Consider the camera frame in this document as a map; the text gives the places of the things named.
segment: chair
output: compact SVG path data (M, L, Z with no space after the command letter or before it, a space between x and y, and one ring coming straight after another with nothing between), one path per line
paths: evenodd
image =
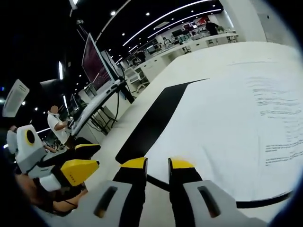
M142 82L144 79L147 80L147 78L144 76L143 72L136 72L132 67L125 70L125 76L129 79L129 82L131 84L134 84L135 82L140 82L140 85L137 87L136 92L139 93L139 90L141 88L146 88L146 85L149 84L149 81Z

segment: person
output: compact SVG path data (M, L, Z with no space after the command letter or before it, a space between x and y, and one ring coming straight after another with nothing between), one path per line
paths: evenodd
M15 125L12 125L9 130L8 133L6 135L6 142L8 143L8 148L9 148L9 152L10 155L9 157L12 158L14 157L17 152L18 152L18 145L17 145L17 127Z
M48 152L48 153L57 153L57 149L54 149L50 146L48 146L47 144L43 145L43 147L45 148L45 150Z
M143 51L138 51L137 57L140 59L141 63L145 62L145 54Z
M62 144L66 145L68 148L74 148L74 139L71 134L66 131L68 123L62 122L59 119L58 111L59 109L56 105L51 107L50 111L47 112L47 123Z
M210 20L206 21L206 29L209 31L210 35L218 34L217 27L218 25L213 22L210 22Z
M88 192L87 189L85 189L71 199L55 201L55 197L60 196L61 191L47 192L42 187L37 186L39 184L35 183L35 181L39 180L38 178L31 179L26 174L15 174L15 179L25 197L29 199L32 205L46 212L58 215L67 214L69 211L77 208L79 199Z
M169 46L169 45L171 45L171 40L163 37L163 43L164 43L165 46Z

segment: black cloth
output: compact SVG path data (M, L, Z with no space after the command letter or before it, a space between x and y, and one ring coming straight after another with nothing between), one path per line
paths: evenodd
M209 31L210 35L218 34L217 27L218 27L218 25L213 22L208 22L206 24L206 29Z

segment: cable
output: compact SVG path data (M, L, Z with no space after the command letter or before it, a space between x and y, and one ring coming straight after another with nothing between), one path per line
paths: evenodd
M116 113L116 115L115 115L115 121L117 120L117 117L118 117L118 113L119 113L119 93L117 93L117 97L118 97L118 99L117 99L117 113Z
M106 133L108 133L108 131L106 130L106 126L103 126L103 123L100 122L99 120L96 119L95 116L92 116L91 122L96 126L99 127L101 130L105 131Z
M117 112L116 112L115 119L114 119L114 121L113 121L113 123L112 123L111 128L113 128L114 123L118 122L118 121L117 121L117 117L118 117L118 113L119 113L119 93L117 93L117 97L118 97L118 100L117 100Z
M68 202L68 201L66 201L66 200L64 200L64 202L66 202L66 203L68 203L68 204L74 206L75 208L77 208L77 206L76 206L75 204L71 203L71 202Z
M104 124L105 124L105 126L104 126L104 128L105 127L107 127L108 128L108 130L110 130L110 128L106 125L106 121L104 120L104 118L101 116L101 114L99 113L99 111L97 111L97 113L99 114L99 116L102 118L102 120L104 121Z
M112 67L113 67L113 69L115 70L116 74L119 76L119 73L117 72L116 68L114 67L113 63L111 62L110 57L109 57L107 51L105 51L105 53L106 53L106 55L107 55L107 58L108 58L108 60L109 60L109 63L112 65ZM123 69L123 68L120 68L120 69L121 69L122 74L123 74L123 80L125 81L124 69ZM128 91L131 93L131 90L130 90L130 88L129 88L129 86L128 86L127 83L126 83L126 86L127 86L127 88L128 88Z
M112 117L110 117L110 116L108 116L108 114L104 111L104 109L103 108L101 108L101 111L106 115L106 117L108 118L108 119L110 119L110 120L114 120Z

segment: man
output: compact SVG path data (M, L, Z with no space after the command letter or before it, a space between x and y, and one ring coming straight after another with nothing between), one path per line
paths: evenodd
M209 31L210 35L218 34L217 27L218 25L213 22L210 22L210 20L206 21L206 29Z
M67 122L62 122L59 119L58 111L59 109L57 106L52 106L51 110L47 112L47 123L62 144L66 145L68 148L73 148L75 147L74 139L71 134L66 131Z
M8 148L10 152L10 157L14 157L18 152L17 145L17 127L15 125L11 126L6 135L6 142L8 143Z

